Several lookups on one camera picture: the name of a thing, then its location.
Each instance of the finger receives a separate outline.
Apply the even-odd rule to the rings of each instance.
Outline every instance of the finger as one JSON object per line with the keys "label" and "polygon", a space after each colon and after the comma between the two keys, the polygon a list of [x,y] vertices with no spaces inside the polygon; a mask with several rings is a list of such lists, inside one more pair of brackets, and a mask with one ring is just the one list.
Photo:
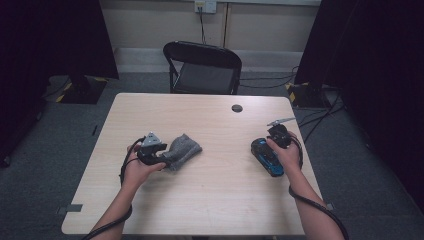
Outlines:
{"label": "finger", "polygon": [[266,143],[274,151],[280,148],[280,146],[278,146],[277,143],[275,143],[274,140],[272,140],[271,138],[266,138]]}

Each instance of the gray carpet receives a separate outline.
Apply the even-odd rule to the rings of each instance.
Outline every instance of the gray carpet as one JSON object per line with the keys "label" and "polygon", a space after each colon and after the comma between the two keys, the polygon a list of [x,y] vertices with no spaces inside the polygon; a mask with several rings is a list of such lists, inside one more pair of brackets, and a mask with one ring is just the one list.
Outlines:
{"label": "gray carpet", "polygon": [[[242,78],[288,75],[243,73]],[[65,81],[66,77],[52,78],[47,92]],[[283,82],[242,80],[239,95],[287,96],[284,86],[264,88]],[[0,239],[79,239],[61,232],[64,215],[57,209],[71,203],[114,96],[168,90],[167,73],[124,73],[107,84],[97,105],[58,104],[54,102],[58,93],[46,98],[42,118],[11,155],[11,166],[0,169]],[[336,92],[328,92],[331,101],[335,96]],[[341,106],[338,100],[335,109]],[[323,114],[316,109],[294,112],[298,122]],[[313,126],[302,127],[302,136]],[[326,117],[310,135],[306,148],[324,200],[335,207],[351,239],[423,239],[424,217],[366,144],[360,126],[343,109]]]}

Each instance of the table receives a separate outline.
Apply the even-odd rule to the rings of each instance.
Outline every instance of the table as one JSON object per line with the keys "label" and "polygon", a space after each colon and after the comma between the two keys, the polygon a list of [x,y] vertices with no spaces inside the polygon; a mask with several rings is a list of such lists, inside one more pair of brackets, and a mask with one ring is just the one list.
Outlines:
{"label": "table", "polygon": [[[243,111],[232,111],[235,104]],[[83,205],[81,212],[68,212],[62,231],[91,230],[119,191],[127,146],[153,131],[168,148],[185,133],[203,151],[177,172],[149,177],[124,234],[304,234],[287,177],[272,178],[250,152],[251,142],[268,134],[269,122],[293,116],[283,97],[118,94],[72,201]],[[285,126],[301,139],[296,121]],[[303,172],[321,195],[304,151]]]}

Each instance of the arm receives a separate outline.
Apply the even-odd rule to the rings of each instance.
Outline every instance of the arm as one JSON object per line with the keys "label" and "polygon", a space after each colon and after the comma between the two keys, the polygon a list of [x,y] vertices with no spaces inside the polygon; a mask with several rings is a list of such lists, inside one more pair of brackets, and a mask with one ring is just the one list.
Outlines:
{"label": "arm", "polygon": [[[277,153],[293,191],[325,207],[326,204],[316,194],[300,169],[299,149],[296,145],[291,143],[287,149],[283,149],[271,139],[267,139],[267,144]],[[343,239],[343,234],[337,224],[325,213],[300,200],[295,199],[295,201],[303,230],[308,239]]]}
{"label": "arm", "polygon": [[[132,150],[129,160],[136,159],[136,151],[140,148],[140,145],[136,145]],[[125,178],[122,183],[121,189],[116,195],[115,199],[110,204],[109,208],[93,227],[93,230],[102,227],[110,222],[113,222],[120,217],[124,216],[131,206],[131,202],[134,199],[135,193],[138,188],[143,184],[148,176],[156,171],[161,170],[166,166],[165,163],[158,163],[152,166],[147,166],[139,160],[131,161],[125,170]],[[99,234],[93,239],[120,239],[122,231],[124,229],[125,222]]]}

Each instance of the hand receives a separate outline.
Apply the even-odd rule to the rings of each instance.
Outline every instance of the hand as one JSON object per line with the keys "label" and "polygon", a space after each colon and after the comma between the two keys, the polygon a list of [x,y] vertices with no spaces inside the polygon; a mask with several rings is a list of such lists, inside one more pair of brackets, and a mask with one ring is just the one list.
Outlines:
{"label": "hand", "polygon": [[151,166],[142,163],[136,154],[140,148],[141,146],[139,144],[135,145],[134,149],[132,150],[131,146],[127,147],[127,151],[131,150],[128,161],[132,159],[136,160],[128,163],[127,168],[125,169],[124,182],[122,183],[123,188],[125,187],[137,190],[141,184],[147,180],[151,173],[162,170],[166,166],[165,163],[157,163]]}
{"label": "hand", "polygon": [[[297,138],[296,135],[290,131],[289,134],[292,137]],[[283,165],[286,173],[292,170],[300,170],[299,149],[293,143],[293,141],[290,143],[287,149],[279,147],[277,143],[275,143],[271,138],[267,138],[266,143],[277,154],[278,160],[280,161],[281,165]]]}

